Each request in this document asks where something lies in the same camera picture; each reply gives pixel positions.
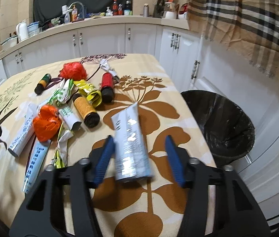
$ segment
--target black garbage bag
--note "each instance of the black garbage bag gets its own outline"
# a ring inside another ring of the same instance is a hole
[[[246,156],[254,145],[255,129],[250,118],[231,100],[213,92],[182,92],[217,167]]]

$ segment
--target red plastic bag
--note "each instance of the red plastic bag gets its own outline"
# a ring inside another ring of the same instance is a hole
[[[57,109],[51,105],[44,105],[38,116],[33,119],[34,132],[40,142],[51,139],[61,124]]]
[[[87,72],[80,62],[69,62],[64,64],[59,76],[79,81],[87,78]]]

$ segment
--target plaid curtain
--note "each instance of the plaid curtain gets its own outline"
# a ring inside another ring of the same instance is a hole
[[[279,80],[279,0],[189,0],[190,30]]]

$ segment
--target bottle cap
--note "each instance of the bottle cap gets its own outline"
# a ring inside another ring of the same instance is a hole
[[[111,87],[105,87],[101,90],[101,94],[102,94],[102,101],[104,103],[110,103],[113,100],[113,89]]]
[[[91,112],[84,119],[85,125],[89,128],[95,127],[96,125],[99,124],[99,122],[100,122],[100,116],[96,112]]]
[[[82,95],[80,94],[80,93],[75,93],[74,95],[73,95],[73,97],[72,97],[72,99],[73,99],[73,102],[77,99],[77,98],[79,98],[79,97],[81,97]]]
[[[36,88],[34,89],[34,92],[37,95],[40,95],[43,91],[44,91],[44,86],[42,86],[41,84],[37,84]]]

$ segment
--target table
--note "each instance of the table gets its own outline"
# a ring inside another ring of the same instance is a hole
[[[57,77],[65,62],[59,61],[12,76],[0,86],[1,139],[8,145],[24,122],[30,102],[39,104],[54,92],[58,84],[41,96],[34,93],[40,79],[50,73]],[[111,116],[135,101],[139,104],[142,133],[147,143],[154,178],[129,184],[116,183],[114,160],[111,159],[104,182],[98,189],[90,190],[95,213],[103,236],[176,236],[183,217],[187,191],[174,181],[164,148],[165,137],[171,134],[180,147],[215,166],[198,125],[188,106],[174,87],[158,61],[147,54],[113,55],[110,65],[117,71],[121,82],[115,86],[115,100],[101,105],[100,124],[93,129],[82,125],[69,140],[68,165],[88,157],[92,148],[100,147],[107,135],[114,136]],[[98,64],[94,57],[84,63],[88,76]],[[100,69],[90,80],[98,86],[104,72]],[[0,220],[10,226],[24,200],[22,186],[33,139],[19,158],[14,158],[0,144]],[[52,140],[44,165],[54,156],[56,141]],[[64,213],[69,233],[74,233],[69,186],[64,187]],[[215,191],[209,187],[209,209],[206,233],[213,229]]]

